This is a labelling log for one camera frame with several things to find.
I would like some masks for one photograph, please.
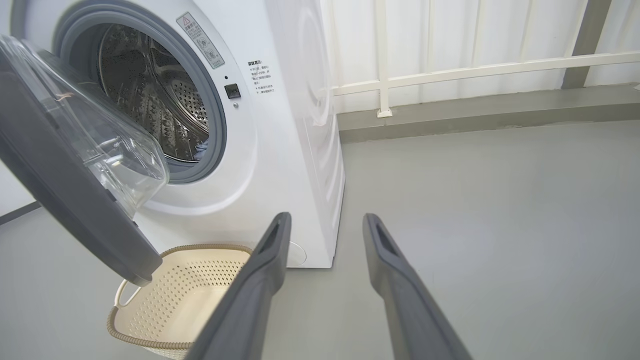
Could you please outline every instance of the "stainless steel drum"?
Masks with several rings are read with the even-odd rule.
[[[197,162],[207,148],[207,110],[182,65],[138,30],[112,25],[99,51],[102,87],[175,160]]]

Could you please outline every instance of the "gray baseboard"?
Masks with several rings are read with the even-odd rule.
[[[637,84],[492,95],[338,114],[342,143],[579,122],[640,119]]]
[[[22,215],[32,212],[35,209],[40,209],[40,203],[37,201],[32,202],[31,204],[25,205],[19,209],[13,210],[10,213],[4,214],[3,216],[0,217],[0,225],[6,224],[11,220],[15,220],[21,217]]]

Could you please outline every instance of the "laundry basket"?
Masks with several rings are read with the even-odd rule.
[[[238,245],[188,245],[161,254],[153,281],[127,302],[116,292],[107,319],[114,338],[183,359],[252,251]]]

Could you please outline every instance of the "warning sticker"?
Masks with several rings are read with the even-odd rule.
[[[186,13],[183,16],[179,17],[177,20],[178,25],[184,30],[187,35],[198,45],[198,48],[202,52],[205,58],[209,61],[212,68],[217,68],[224,65],[225,60],[222,59],[220,53],[213,46],[211,40],[207,34],[202,31],[202,28],[196,20],[193,19],[190,13]]]
[[[251,80],[253,80],[253,91],[256,94],[268,94],[275,92],[273,88],[273,78],[269,65],[262,60],[249,61],[249,71],[251,72]]]

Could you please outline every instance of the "metal railing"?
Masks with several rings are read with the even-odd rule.
[[[331,34],[333,38],[334,55],[339,56],[337,47],[337,35],[335,31],[335,19],[333,18],[333,5],[329,0],[329,16]],[[493,65],[477,66],[477,58],[479,53],[479,39],[482,38],[484,12],[486,8],[486,0],[479,0],[477,13],[476,13],[476,28],[474,33],[474,43],[472,48],[471,66],[451,69],[444,71],[427,71],[422,74],[414,74],[409,76],[398,76],[390,78],[388,76],[388,51],[387,51],[387,4],[386,0],[376,1],[376,45],[377,45],[377,57],[378,57],[378,79],[372,81],[363,81],[360,83],[350,83],[345,85],[339,85],[333,87],[334,95],[346,95],[355,94],[359,92],[367,92],[372,90],[380,91],[380,110],[378,111],[378,117],[390,117],[392,116],[391,109],[389,108],[389,89],[397,88],[401,86],[419,85],[436,83],[439,81],[449,81],[457,79],[467,78],[480,78],[483,76],[493,76],[502,74],[514,74],[517,72],[529,72],[539,70],[552,70],[552,69],[567,69],[572,67],[590,67],[595,65],[609,65],[617,63],[632,63],[640,62],[640,51],[621,52],[620,49],[625,39],[629,36],[631,30],[631,16],[636,10],[638,0],[632,0],[629,2],[623,24],[621,25],[621,33],[616,43],[615,53],[604,54],[590,54],[572,56],[573,48],[575,47],[580,27],[585,14],[585,9],[589,0],[582,0],[580,3],[580,10],[577,18],[575,19],[575,29],[572,32],[572,37],[568,42],[564,56],[561,58],[546,58],[540,60],[524,60],[524,52],[527,49],[529,38],[531,36],[530,23],[532,9],[536,6],[537,0],[529,0],[527,5],[527,15],[524,22],[524,33],[522,35],[522,41],[520,44],[520,56],[517,62],[513,63],[498,63]],[[428,26],[428,55],[427,55],[427,69],[431,68],[433,64],[433,23],[435,19],[435,7],[433,6],[433,0],[429,0],[429,26]]]

